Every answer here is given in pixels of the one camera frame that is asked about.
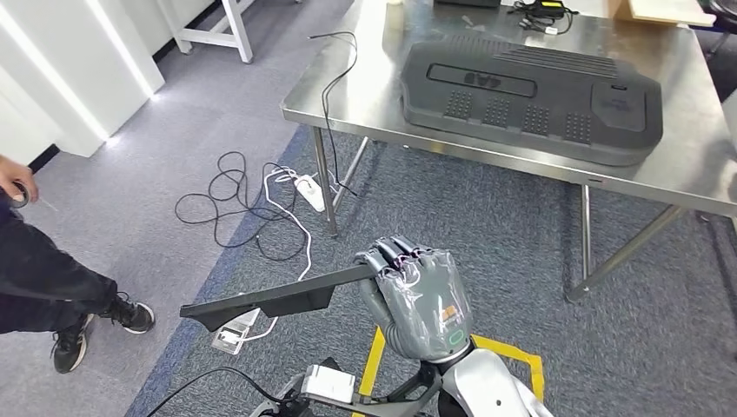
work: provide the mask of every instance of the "black plastic cover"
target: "black plastic cover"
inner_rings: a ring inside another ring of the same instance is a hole
[[[475,36],[412,45],[402,95],[412,124],[605,165],[663,134],[661,86],[632,64]]]

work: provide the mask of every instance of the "yellow tape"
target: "yellow tape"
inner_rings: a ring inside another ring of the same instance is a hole
[[[545,392],[545,378],[542,375],[542,358],[536,354],[529,354],[518,347],[501,343],[500,341],[492,341],[485,337],[473,334],[474,342],[479,348],[488,349],[501,356],[526,362],[530,366],[530,379],[532,382],[532,392],[538,400],[542,402],[543,393]]]
[[[492,341],[486,337],[472,334],[477,347],[488,349],[501,356],[507,356],[517,361],[522,361],[530,366],[530,379],[532,383],[532,392],[538,400],[542,402],[545,392],[545,378],[542,373],[542,358],[536,354],[529,354],[518,347],[501,343],[500,341]],[[382,354],[386,341],[384,335],[379,328],[376,328],[374,334],[374,342],[371,344],[371,351],[368,352],[366,367],[363,369],[361,377],[361,386],[358,392],[363,395],[371,395],[376,382],[376,375],[379,373],[379,365],[382,362]],[[353,413],[351,417],[364,417],[363,414]]]
[[[384,335],[380,328],[376,328],[374,341],[371,343],[371,350],[368,352],[366,367],[363,369],[361,377],[361,386],[358,393],[362,395],[371,395],[374,391],[374,383],[376,382],[376,374],[379,373],[379,364],[382,363],[382,354],[384,353],[384,345],[386,345]],[[353,413],[351,417],[365,417],[363,414]]]

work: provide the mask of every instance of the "person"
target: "person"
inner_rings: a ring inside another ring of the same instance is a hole
[[[22,201],[13,182],[28,190],[32,202],[38,199],[31,170],[0,156],[0,188]],[[129,301],[115,281],[59,250],[47,235],[15,215],[6,198],[0,198],[0,334],[54,332],[54,367],[66,374],[84,357],[86,329],[94,315],[134,334],[148,332],[155,322],[149,306]]]

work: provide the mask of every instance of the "black cable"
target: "black cable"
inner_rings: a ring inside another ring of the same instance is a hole
[[[228,156],[239,156],[242,164],[242,169],[224,169],[222,167],[222,161]],[[295,256],[299,255],[304,247],[307,245],[307,235],[304,234],[301,228],[296,225],[296,222],[286,213],[283,213],[282,211],[277,211],[269,207],[265,206],[258,206],[257,204],[261,201],[262,195],[263,195],[263,177],[266,176],[264,171],[266,167],[273,166],[277,167],[282,170],[286,170],[284,167],[279,165],[278,163],[274,162],[266,162],[262,166],[262,180],[261,180],[261,187],[259,188],[258,194],[256,195],[256,198],[253,202],[253,204],[249,204],[248,202],[248,192],[249,192],[249,177],[246,174],[246,157],[238,151],[231,151],[226,152],[225,154],[222,154],[219,158],[217,158],[217,169],[220,171],[218,175],[215,175],[212,180],[210,180],[208,185],[208,191],[207,194],[202,193],[189,193],[185,194],[182,197],[179,198],[179,200],[176,201],[176,204],[174,205],[174,215],[177,219],[179,219],[180,222],[187,223],[187,224],[204,224],[204,223],[210,223],[214,222],[215,227],[213,228],[213,239],[215,240],[215,243],[217,243],[222,248],[240,248],[241,246],[245,245],[246,243],[249,243],[256,240],[256,246],[258,247],[258,250],[261,252],[261,255],[265,258],[271,260],[271,261],[288,261]],[[232,181],[236,185],[236,190],[231,195],[227,195],[225,197],[216,197],[213,195],[212,188],[216,181],[220,180],[221,178],[227,178],[228,180]],[[292,198],[289,204],[282,204],[284,208],[286,208],[288,211],[294,211],[294,207],[296,205],[296,197],[297,197],[297,190],[296,185],[294,182],[290,181],[292,184]],[[191,199],[195,197],[201,197],[207,199],[211,204],[213,209],[215,210],[215,215],[212,217],[209,217],[204,220],[199,221],[189,221],[185,220],[179,211],[179,205],[186,199]],[[220,213],[220,209],[217,205],[219,202],[229,202],[233,201],[235,199],[236,202],[238,202],[239,205],[243,207],[243,209],[238,209],[235,211],[230,211],[228,213]],[[218,229],[220,225],[220,220],[224,217],[230,216],[230,215],[240,215],[243,213],[248,213],[250,215],[253,215],[259,219],[264,220],[265,222],[258,227],[258,229],[254,232],[253,235],[251,235],[249,238],[242,242],[229,244],[229,243],[223,243],[220,241],[220,238],[218,237]],[[260,243],[259,235],[263,231],[263,229],[269,225],[271,222],[279,222],[282,220],[286,220],[288,222],[291,222],[294,224],[297,229],[299,229],[300,233],[302,234],[302,244],[300,245],[299,249],[297,249],[294,253],[287,255],[285,257],[278,257],[267,254]]]
[[[328,127],[328,137],[330,138],[330,147],[333,148],[333,163],[335,164],[335,183],[339,186],[347,189],[350,194],[354,196],[358,196],[352,189],[350,189],[349,186],[343,184],[341,182],[341,175],[338,171],[338,155],[335,152],[335,141],[333,140],[333,130],[330,128],[330,120],[329,120],[329,114],[330,114],[330,92],[333,90],[333,88],[355,67],[355,63],[358,61],[358,39],[355,38],[355,35],[353,32],[349,30],[338,30],[337,32],[330,32],[330,33],[323,33],[321,35],[313,35],[309,36],[308,39],[317,39],[320,37],[327,37],[327,36],[338,36],[338,35],[350,35],[353,37],[353,42],[349,42],[350,46],[353,47],[355,51],[355,55],[353,57],[353,62],[348,66],[347,69],[345,69],[340,75],[333,78],[333,80],[328,83],[328,85],[325,86],[324,89],[322,89],[322,114],[325,116],[325,126]]]
[[[184,384],[181,387],[179,387],[176,390],[174,390],[173,393],[167,395],[166,398],[164,398],[161,402],[159,402],[159,404],[156,407],[154,407],[154,409],[151,410],[150,413],[146,414],[146,417],[153,416],[157,411],[159,411],[161,409],[161,407],[163,407],[167,402],[169,402],[169,400],[171,400],[177,394],[179,394],[180,392],[182,392],[182,390],[184,388],[192,385],[193,383],[197,382],[198,380],[200,380],[201,378],[204,378],[205,376],[207,376],[209,374],[213,374],[213,373],[219,372],[219,371],[229,372],[231,374],[236,374],[236,375],[240,376],[241,378],[243,378],[244,380],[246,380],[246,382],[248,382],[250,384],[250,386],[252,386],[256,391],[258,391],[259,394],[263,395],[264,397],[266,397],[267,400],[273,401],[276,404],[286,404],[286,403],[291,402],[291,401],[294,400],[292,398],[285,398],[283,400],[280,400],[280,399],[276,398],[274,395],[271,395],[271,394],[267,393],[266,390],[264,390],[263,388],[261,388],[260,385],[258,385],[255,381],[253,381],[251,379],[251,377],[249,377],[245,373],[239,371],[238,369],[235,369],[234,367],[216,367],[215,369],[210,369],[209,371],[207,371],[205,373],[199,374],[195,378],[187,381],[186,384]]]
[[[520,22],[520,26],[524,29],[534,30],[541,33],[545,33],[546,28],[555,25],[556,21],[565,17],[568,20],[568,26],[566,27],[566,29],[557,32],[556,35],[563,35],[565,33],[568,33],[571,30],[571,26],[573,26],[574,15],[579,14],[579,12],[576,10],[571,10],[566,6],[562,6],[563,16],[546,16],[544,12],[538,10],[539,5],[540,2],[538,1],[534,1],[532,3],[524,3],[523,1],[517,0],[512,6],[513,9],[510,10],[508,13],[522,13],[522,15],[524,15],[524,18]]]

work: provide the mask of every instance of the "white connector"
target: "white connector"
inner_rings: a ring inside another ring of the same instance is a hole
[[[310,365],[304,374],[302,392],[350,404],[355,377],[330,367]]]

